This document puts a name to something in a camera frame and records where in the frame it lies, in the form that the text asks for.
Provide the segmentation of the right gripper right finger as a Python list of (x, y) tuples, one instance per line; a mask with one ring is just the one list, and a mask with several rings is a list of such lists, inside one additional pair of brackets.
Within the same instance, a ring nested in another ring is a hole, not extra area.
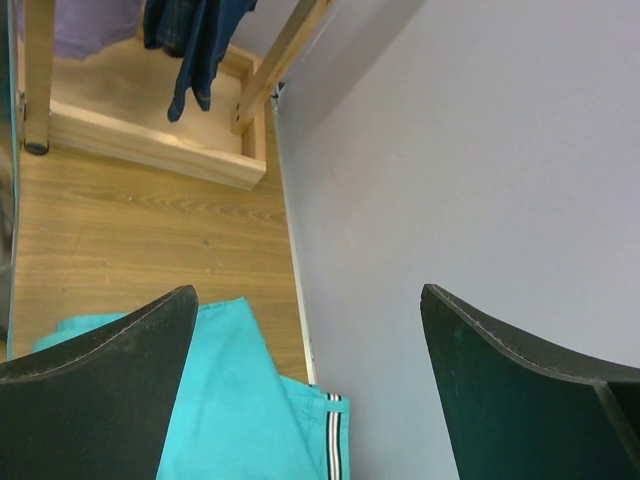
[(435, 284), (420, 312), (460, 478), (638, 478), (637, 368), (549, 342)]

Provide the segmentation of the metal two-tier dish rack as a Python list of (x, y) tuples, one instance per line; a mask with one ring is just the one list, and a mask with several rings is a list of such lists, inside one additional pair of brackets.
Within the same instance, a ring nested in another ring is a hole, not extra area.
[(1, 3), (1, 346), (13, 358), (19, 226), (20, 91), (15, 3)]

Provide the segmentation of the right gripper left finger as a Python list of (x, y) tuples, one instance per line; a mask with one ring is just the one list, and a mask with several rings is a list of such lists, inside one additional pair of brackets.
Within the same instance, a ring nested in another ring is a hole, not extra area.
[(197, 310), (181, 286), (3, 363), (2, 478), (155, 478)]

